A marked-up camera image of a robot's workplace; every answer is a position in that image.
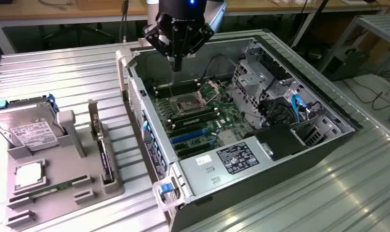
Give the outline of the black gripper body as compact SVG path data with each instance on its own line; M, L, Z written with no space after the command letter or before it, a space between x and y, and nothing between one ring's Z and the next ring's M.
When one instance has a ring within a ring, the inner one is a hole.
M156 15L156 24L163 33L172 40L175 55L175 33L187 26L195 27L195 30L206 24L204 11L207 2L204 0L160 0L159 11Z

